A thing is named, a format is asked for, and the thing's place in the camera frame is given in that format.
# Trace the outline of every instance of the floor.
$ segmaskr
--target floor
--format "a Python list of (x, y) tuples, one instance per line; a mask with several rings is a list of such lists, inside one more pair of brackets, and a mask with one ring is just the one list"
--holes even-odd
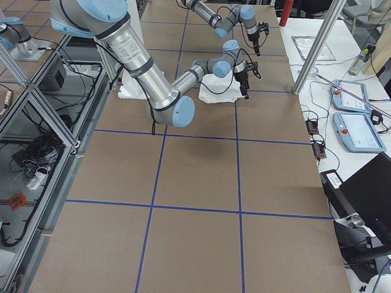
[[(145, 104), (111, 93), (29, 292), (350, 292), (276, 16), (256, 11), (271, 34), (250, 100), (205, 104), (195, 87), (192, 124), (152, 136)], [(142, 29), (170, 81), (221, 52), (172, 1)]]

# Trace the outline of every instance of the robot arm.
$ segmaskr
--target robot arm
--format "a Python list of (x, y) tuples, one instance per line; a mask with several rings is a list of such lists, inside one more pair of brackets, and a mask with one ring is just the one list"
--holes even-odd
[(0, 23), (0, 43), (6, 50), (18, 47), (21, 54), (33, 55), (38, 45), (30, 36), (23, 22), (17, 17), (6, 17)]
[(52, 27), (63, 33), (107, 44), (149, 96), (158, 123), (185, 127), (194, 102), (172, 86), (130, 26), (125, 0), (51, 0)]
[(207, 73), (224, 77), (233, 69), (235, 79), (246, 87), (248, 67), (234, 40), (224, 44), (221, 58), (194, 62), (170, 84), (132, 30), (126, 0), (51, 0), (51, 10), (55, 30), (78, 37), (96, 37), (113, 50), (131, 77), (146, 91), (151, 106), (149, 114), (160, 124), (176, 127), (190, 124), (194, 102), (183, 94)]
[(247, 37), (252, 42), (254, 51), (257, 56), (260, 55), (259, 36), (261, 32), (269, 34), (269, 24), (257, 23), (255, 19), (254, 8), (251, 5), (238, 6), (234, 5), (230, 8), (230, 13), (226, 19), (214, 13), (201, 0), (181, 0), (186, 8), (193, 10), (203, 20), (205, 20), (212, 28), (214, 33), (219, 38), (226, 38), (228, 33), (238, 23), (243, 23), (246, 28)]

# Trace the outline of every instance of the chair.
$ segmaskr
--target chair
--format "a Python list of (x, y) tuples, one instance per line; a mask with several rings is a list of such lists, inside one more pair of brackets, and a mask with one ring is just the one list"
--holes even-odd
[(391, 21), (391, 0), (362, 0), (361, 5), (347, 6), (342, 12), (351, 21), (351, 33), (354, 34), (356, 26), (366, 28), (381, 27)]
[(313, 14), (329, 10), (332, 0), (299, 0), (298, 13), (302, 10), (306, 18), (311, 18)]

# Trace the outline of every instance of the red object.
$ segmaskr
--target red object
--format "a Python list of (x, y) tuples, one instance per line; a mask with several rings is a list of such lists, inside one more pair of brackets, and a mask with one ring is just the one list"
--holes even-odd
[(291, 14), (293, 6), (293, 0), (286, 0), (285, 5), (283, 6), (283, 12), (280, 20), (280, 26), (285, 26), (287, 24), (289, 15)]
[(8, 205), (11, 207), (11, 210), (16, 211), (21, 206), (24, 206), (26, 204), (26, 197), (20, 193), (20, 194), (14, 194), (12, 197), (8, 200)]

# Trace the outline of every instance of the label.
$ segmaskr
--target label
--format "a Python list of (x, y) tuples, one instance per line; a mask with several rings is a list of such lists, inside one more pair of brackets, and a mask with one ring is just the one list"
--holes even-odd
[(335, 189), (340, 188), (340, 185), (342, 184), (340, 178), (338, 178), (337, 174), (335, 173), (328, 173), (326, 174), (327, 178), (329, 178), (330, 183)]
[(112, 50), (116, 53), (122, 63), (129, 63), (133, 57), (136, 57), (140, 51), (132, 37), (128, 36), (120, 43), (111, 45)]

